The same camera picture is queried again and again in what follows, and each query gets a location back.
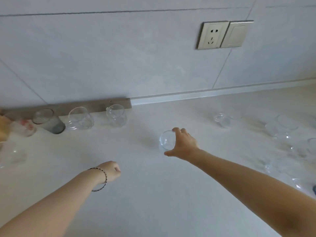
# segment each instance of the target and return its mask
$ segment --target gray glass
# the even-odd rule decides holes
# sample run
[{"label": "gray glass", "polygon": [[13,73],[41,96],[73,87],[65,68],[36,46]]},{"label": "gray glass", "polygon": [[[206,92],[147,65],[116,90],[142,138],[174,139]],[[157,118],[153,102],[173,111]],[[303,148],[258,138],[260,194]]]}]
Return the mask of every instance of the gray glass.
[{"label": "gray glass", "polygon": [[55,115],[52,109],[42,109],[35,112],[32,121],[38,127],[53,134],[60,134],[66,128],[65,124]]}]

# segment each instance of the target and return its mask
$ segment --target tile grout line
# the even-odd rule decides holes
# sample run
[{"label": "tile grout line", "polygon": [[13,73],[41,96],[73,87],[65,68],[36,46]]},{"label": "tile grout line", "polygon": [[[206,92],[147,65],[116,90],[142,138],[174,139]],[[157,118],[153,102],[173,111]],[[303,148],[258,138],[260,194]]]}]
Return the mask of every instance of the tile grout line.
[{"label": "tile grout line", "polygon": [[32,13],[32,14],[8,14],[8,15],[0,15],[0,17],[16,17],[16,16],[49,16],[49,15],[74,15],[74,14],[101,14],[101,13],[134,13],[134,12],[195,11],[195,10],[215,10],[215,9],[249,9],[249,7],[209,7],[209,8],[188,8],[188,9],[142,10],[142,11],[104,11],[104,12]]},{"label": "tile grout line", "polygon": [[[256,2],[257,2],[257,0],[254,0],[254,2],[253,2],[253,4],[252,4],[252,6],[251,6],[251,8],[250,8],[250,11],[249,11],[249,13],[248,13],[248,15],[247,15],[247,17],[246,17],[246,20],[248,20],[248,18],[249,18],[249,16],[250,16],[250,13],[251,13],[251,11],[252,11],[253,7],[255,6]],[[224,62],[224,64],[223,64],[223,66],[222,66],[221,70],[219,71],[219,74],[218,74],[218,76],[217,76],[217,78],[216,78],[216,80],[215,80],[215,82],[214,82],[214,84],[213,84],[212,89],[215,87],[215,84],[216,84],[217,80],[219,79],[219,76],[220,76],[221,72],[223,71],[224,66],[225,66],[225,64],[226,64],[226,62],[227,62],[227,60],[228,60],[228,57],[230,56],[230,54],[231,54],[232,50],[233,50],[233,49],[232,49],[232,48],[230,48],[230,52],[228,53],[228,56],[227,56],[227,58],[226,58],[226,60],[225,60],[225,62]]]},{"label": "tile grout line", "polygon": [[20,81],[22,81],[35,95],[37,95],[43,102],[47,105],[48,103],[36,92],[31,88],[14,70],[12,70],[2,59],[0,59],[0,63],[2,63],[9,71],[11,71]]},{"label": "tile grout line", "polygon": [[255,0],[255,1],[253,2],[252,6],[251,6],[251,8],[250,8],[250,11],[249,11],[249,13],[248,13],[248,16],[246,17],[246,20],[248,20],[250,14],[251,14],[251,11],[252,11],[253,7],[255,6],[256,2],[257,2],[257,0]]},{"label": "tile grout line", "polygon": [[224,69],[224,66],[225,66],[225,64],[226,64],[226,62],[227,62],[227,59],[228,59],[229,55],[231,54],[232,50],[233,50],[233,49],[230,48],[230,52],[228,53],[228,55],[227,55],[227,57],[226,57],[226,60],[225,60],[225,62],[224,62],[224,64],[223,64],[221,70],[219,71],[219,74],[218,74],[218,76],[217,76],[217,78],[216,78],[216,80],[215,80],[215,82],[214,82],[214,84],[213,84],[212,89],[214,88],[214,86],[215,86],[215,84],[216,84],[216,82],[217,82],[217,80],[218,80],[218,78],[219,78],[219,75],[221,74],[222,70]]},{"label": "tile grout line", "polygon": [[280,5],[280,6],[266,6],[266,8],[280,8],[280,7],[298,7],[298,8],[306,8],[306,7],[316,7],[316,5]]}]

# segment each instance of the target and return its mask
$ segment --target wooden object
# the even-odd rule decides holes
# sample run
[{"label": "wooden object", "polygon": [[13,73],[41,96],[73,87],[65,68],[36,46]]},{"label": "wooden object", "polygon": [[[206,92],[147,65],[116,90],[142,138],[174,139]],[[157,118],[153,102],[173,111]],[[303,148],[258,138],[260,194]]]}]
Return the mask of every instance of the wooden object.
[{"label": "wooden object", "polygon": [[115,104],[122,105],[125,109],[132,108],[131,100],[129,98],[118,98],[118,99],[108,99],[108,100],[92,100],[92,101],[81,101],[81,102],[73,102],[73,103],[61,103],[61,104],[55,104],[55,105],[45,105],[45,106],[30,107],[30,108],[9,109],[9,110],[5,110],[4,113],[17,112],[21,115],[21,117],[23,117],[23,119],[32,119],[34,113],[43,108],[52,109],[57,116],[67,116],[72,109],[79,106],[86,107],[87,110],[90,113],[92,113],[92,112],[106,111],[107,107],[110,107]]},{"label": "wooden object", "polygon": [[10,134],[10,123],[8,119],[0,116],[0,142],[6,141]]}]

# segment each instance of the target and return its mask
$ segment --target glass mug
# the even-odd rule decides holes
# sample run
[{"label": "glass mug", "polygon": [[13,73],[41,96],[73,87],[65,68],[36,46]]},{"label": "glass mug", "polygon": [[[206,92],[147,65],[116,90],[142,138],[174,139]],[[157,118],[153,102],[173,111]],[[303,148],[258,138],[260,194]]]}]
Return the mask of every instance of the glass mug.
[{"label": "glass mug", "polygon": [[110,119],[113,126],[122,127],[126,125],[126,111],[121,105],[112,105],[106,109],[106,115]]},{"label": "glass mug", "polygon": [[76,107],[69,112],[67,127],[72,130],[86,130],[94,125],[94,120],[85,107]]}]

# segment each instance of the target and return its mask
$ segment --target hand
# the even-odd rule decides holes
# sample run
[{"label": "hand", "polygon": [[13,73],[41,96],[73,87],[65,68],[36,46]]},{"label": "hand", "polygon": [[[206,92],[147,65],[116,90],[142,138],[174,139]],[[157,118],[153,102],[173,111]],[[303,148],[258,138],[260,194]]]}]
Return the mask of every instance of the hand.
[{"label": "hand", "polygon": [[[105,171],[105,173],[107,175],[108,182],[111,182],[111,181],[113,181],[116,178],[121,176],[121,170],[119,168],[119,165],[114,161],[104,162],[104,163],[98,165],[97,167],[99,167]],[[102,176],[103,176],[103,178],[100,181],[101,181],[101,183],[104,183],[105,182],[105,175],[103,172],[102,172]]]},{"label": "hand", "polygon": [[176,133],[176,145],[170,150],[166,151],[166,156],[176,156],[180,159],[187,160],[191,153],[200,149],[196,139],[194,139],[186,129],[181,130],[178,127],[172,129]]}]

